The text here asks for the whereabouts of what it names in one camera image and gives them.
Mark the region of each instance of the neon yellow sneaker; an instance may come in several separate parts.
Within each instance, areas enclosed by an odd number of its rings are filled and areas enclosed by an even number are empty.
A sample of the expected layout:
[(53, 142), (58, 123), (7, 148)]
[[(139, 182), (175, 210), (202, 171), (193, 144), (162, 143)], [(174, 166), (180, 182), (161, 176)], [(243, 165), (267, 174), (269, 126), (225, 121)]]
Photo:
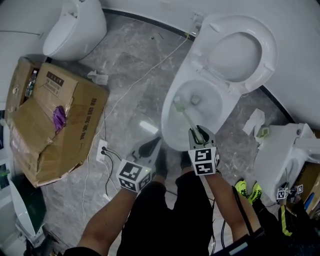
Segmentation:
[(236, 191), (238, 191), (245, 198), (247, 197), (247, 183), (244, 179), (240, 179), (235, 184)]
[(248, 197), (248, 201), (250, 202), (250, 204), (253, 204), (257, 199), (261, 198), (261, 194), (262, 188), (260, 187), (258, 182), (256, 182), (253, 186), (252, 194)]

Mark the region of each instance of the purple cloth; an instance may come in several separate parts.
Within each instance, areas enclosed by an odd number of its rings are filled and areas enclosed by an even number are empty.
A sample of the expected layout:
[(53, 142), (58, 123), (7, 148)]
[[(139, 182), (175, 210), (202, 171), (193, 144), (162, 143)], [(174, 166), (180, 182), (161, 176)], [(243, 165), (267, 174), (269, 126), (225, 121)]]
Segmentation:
[(57, 106), (53, 111), (53, 122), (56, 134), (66, 125), (66, 114), (62, 106)]

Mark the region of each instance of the toilet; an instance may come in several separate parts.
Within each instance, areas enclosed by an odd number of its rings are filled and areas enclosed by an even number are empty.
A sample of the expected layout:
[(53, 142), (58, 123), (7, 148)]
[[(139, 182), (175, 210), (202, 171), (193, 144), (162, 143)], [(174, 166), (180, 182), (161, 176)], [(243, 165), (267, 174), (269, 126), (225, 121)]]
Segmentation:
[(320, 163), (320, 139), (306, 123), (270, 125), (269, 135), (258, 151), (253, 172), (262, 191), (276, 201), (278, 188), (295, 183), (305, 162)]
[(43, 54), (59, 61), (78, 61), (107, 34), (99, 0), (64, 0), (58, 22), (49, 32)]
[[(175, 96), (180, 96), (196, 125), (216, 134), (241, 95), (263, 85), (277, 61), (276, 39), (259, 20), (207, 16), (165, 98), (161, 114), (165, 142), (177, 151), (190, 149), (190, 126), (173, 105)], [(194, 96), (197, 104), (191, 101)]]

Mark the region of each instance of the bottle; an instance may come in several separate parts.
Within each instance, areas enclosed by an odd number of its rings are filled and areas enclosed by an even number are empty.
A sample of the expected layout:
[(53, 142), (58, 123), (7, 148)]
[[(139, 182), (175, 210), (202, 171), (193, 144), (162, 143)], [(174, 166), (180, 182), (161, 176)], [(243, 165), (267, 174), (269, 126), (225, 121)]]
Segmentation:
[(35, 87), (35, 83), (36, 83), (36, 78), (37, 78), (37, 73), (38, 71), (37, 70), (34, 70), (31, 77), (30, 77), (30, 80), (29, 80), (29, 83), (28, 83), (28, 86), (26, 88), (26, 91), (25, 91), (25, 96), (27, 98), (30, 98), (33, 90), (34, 90), (34, 87)]

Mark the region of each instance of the gray tile floor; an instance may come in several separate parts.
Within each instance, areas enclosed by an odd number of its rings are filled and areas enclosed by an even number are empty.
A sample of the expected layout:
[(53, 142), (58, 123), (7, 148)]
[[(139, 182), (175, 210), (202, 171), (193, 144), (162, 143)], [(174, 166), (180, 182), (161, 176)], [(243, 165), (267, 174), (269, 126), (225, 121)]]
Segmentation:
[[(104, 117), (129, 86), (163, 60), (184, 40), (170, 31), (128, 17), (106, 14), (106, 20), (108, 26), (106, 37), (87, 57), (79, 62), (53, 62), (84, 77), (91, 70), (97, 70), (98, 74), (109, 75), (105, 88), (110, 92), (110, 96), (97, 132), (103, 125)], [(111, 149), (125, 157), (134, 143), (150, 135), (139, 125), (141, 121), (147, 121), (161, 128), (163, 102), (191, 45), (191, 41), (184, 43), (171, 57), (135, 84), (117, 104), (106, 120), (105, 128), (93, 142), (89, 163), (86, 161), (65, 179), (42, 188), (47, 206), (46, 226), (63, 241), (60, 243), (62, 249), (77, 245), (85, 227), (84, 216), (88, 221), (109, 201), (105, 187), (108, 172), (103, 164), (95, 161), (99, 139), (106, 139)], [(274, 103), (260, 89), (257, 89), (242, 96), (216, 134), (221, 157), (219, 169), (223, 177), (230, 184), (235, 184), (241, 177), (245, 178), (249, 192), (255, 182), (253, 163), (258, 144), (254, 137), (247, 136), (242, 128), (256, 108), (265, 112), (267, 125), (288, 123)], [(169, 166), (166, 187), (169, 191), (176, 193), (175, 180), (181, 172), (180, 153), (167, 146), (165, 148)], [(113, 161), (114, 169), (117, 169), (119, 161), (116, 157), (113, 157)], [(84, 214), (82, 201), (88, 169), (89, 175), (83, 204)], [(115, 172), (111, 178), (119, 188)], [(203, 184), (208, 196), (213, 199), (207, 183), (204, 181)], [(108, 183), (107, 193), (111, 197), (116, 194), (111, 183)], [(166, 201), (170, 208), (173, 207), (175, 200), (176, 196), (166, 194)], [(262, 197), (262, 201), (267, 206), (271, 204), (266, 196)], [(269, 209), (271, 212), (277, 210), (274, 207)], [(215, 219), (213, 228), (216, 237), (216, 251), (218, 251), (222, 248), (220, 235), (223, 224), (218, 207), (214, 209), (213, 219)], [(113, 244), (110, 255), (116, 255), (120, 241), (121, 236)], [(232, 243), (231, 232), (227, 226), (224, 232), (224, 242), (226, 245)]]

